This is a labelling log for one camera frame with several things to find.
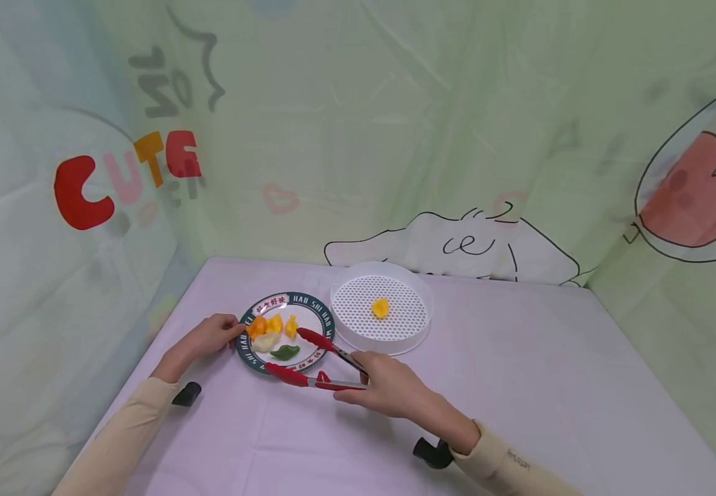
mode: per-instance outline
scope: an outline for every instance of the cartoon dog drawing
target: cartoon dog drawing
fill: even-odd
[[[504,214],[485,216],[474,208],[450,219],[422,212],[403,229],[366,240],[332,241],[325,246],[325,257],[336,266],[388,261],[437,276],[578,286],[573,281],[578,262],[525,219],[499,220]]]

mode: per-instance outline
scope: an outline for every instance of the plastic strainer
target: plastic strainer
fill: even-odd
[[[388,299],[383,319],[372,313],[379,298]],[[399,355],[419,345],[430,329],[430,289],[415,273],[393,263],[346,268],[333,283],[330,303],[336,332],[354,349]]]

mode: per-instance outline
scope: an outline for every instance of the white food piece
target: white food piece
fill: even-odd
[[[275,345],[278,344],[280,340],[281,333],[263,334],[253,341],[251,348],[254,351],[259,351],[260,353],[269,353],[275,348]]]

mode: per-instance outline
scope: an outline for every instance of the beige sleeve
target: beige sleeve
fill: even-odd
[[[141,382],[77,456],[52,496],[122,495],[178,389],[155,377]]]
[[[474,421],[482,433],[468,456],[454,453],[455,463],[468,477],[496,496],[580,496],[551,472],[526,460],[503,439]]]

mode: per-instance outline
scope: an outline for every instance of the white tablecloth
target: white tablecloth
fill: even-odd
[[[240,317],[271,293],[330,300],[336,267],[212,258],[99,428],[202,318]],[[399,358],[427,385],[586,495],[714,495],[716,456],[586,289],[422,276],[430,334]],[[327,355],[307,375],[357,379]],[[419,428],[287,386],[232,351],[182,379],[203,391],[174,407],[129,495],[484,494],[454,465],[411,455]]]

